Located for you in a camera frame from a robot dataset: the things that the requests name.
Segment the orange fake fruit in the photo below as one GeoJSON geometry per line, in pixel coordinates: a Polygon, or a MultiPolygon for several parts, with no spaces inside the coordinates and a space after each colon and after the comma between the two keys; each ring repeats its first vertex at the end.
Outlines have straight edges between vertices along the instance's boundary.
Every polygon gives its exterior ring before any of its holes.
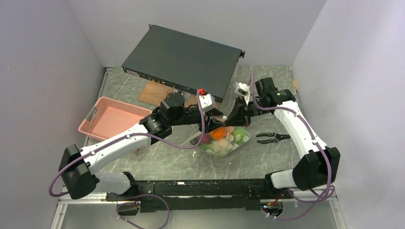
{"type": "Polygon", "coordinates": [[[221,140],[226,137],[228,130],[226,127],[219,127],[209,133],[213,140],[221,140]]]}

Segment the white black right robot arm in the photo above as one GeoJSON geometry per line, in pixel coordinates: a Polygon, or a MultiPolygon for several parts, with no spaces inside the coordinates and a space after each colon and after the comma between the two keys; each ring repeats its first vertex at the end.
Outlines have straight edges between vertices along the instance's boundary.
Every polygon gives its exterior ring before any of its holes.
{"type": "Polygon", "coordinates": [[[252,117],[271,113],[283,124],[299,153],[300,160],[293,169],[265,176],[264,194],[275,198],[287,188],[302,191],[319,186],[330,188],[337,175],[341,154],[336,147],[329,147],[310,127],[292,92],[277,89],[270,77],[251,85],[236,82],[234,86],[238,97],[226,125],[249,126],[252,117]]]}

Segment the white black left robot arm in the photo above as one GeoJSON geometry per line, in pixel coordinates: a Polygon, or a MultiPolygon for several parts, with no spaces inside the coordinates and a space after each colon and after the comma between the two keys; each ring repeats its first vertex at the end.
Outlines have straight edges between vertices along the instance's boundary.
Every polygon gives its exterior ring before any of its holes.
{"type": "Polygon", "coordinates": [[[102,172],[108,163],[124,154],[142,149],[162,141],[172,134],[172,127],[178,125],[198,125],[205,134],[217,128],[216,117],[223,113],[217,109],[213,96],[197,93],[197,104],[185,107],[179,93],[170,93],[160,106],[139,123],[100,143],[79,149],[71,145],[64,150],[57,177],[62,178],[66,192],[71,199],[80,199],[99,190],[120,195],[124,200],[132,200],[137,192],[136,180],[129,172],[102,172]]]}

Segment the clear zip top bag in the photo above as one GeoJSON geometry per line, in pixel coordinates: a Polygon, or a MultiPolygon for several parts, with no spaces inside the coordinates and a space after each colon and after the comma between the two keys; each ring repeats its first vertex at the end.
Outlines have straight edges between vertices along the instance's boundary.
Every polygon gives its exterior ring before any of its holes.
{"type": "Polygon", "coordinates": [[[196,145],[199,151],[213,156],[226,157],[232,151],[238,149],[251,139],[251,134],[240,126],[219,127],[209,133],[197,134],[190,141],[190,145],[196,145]]]}

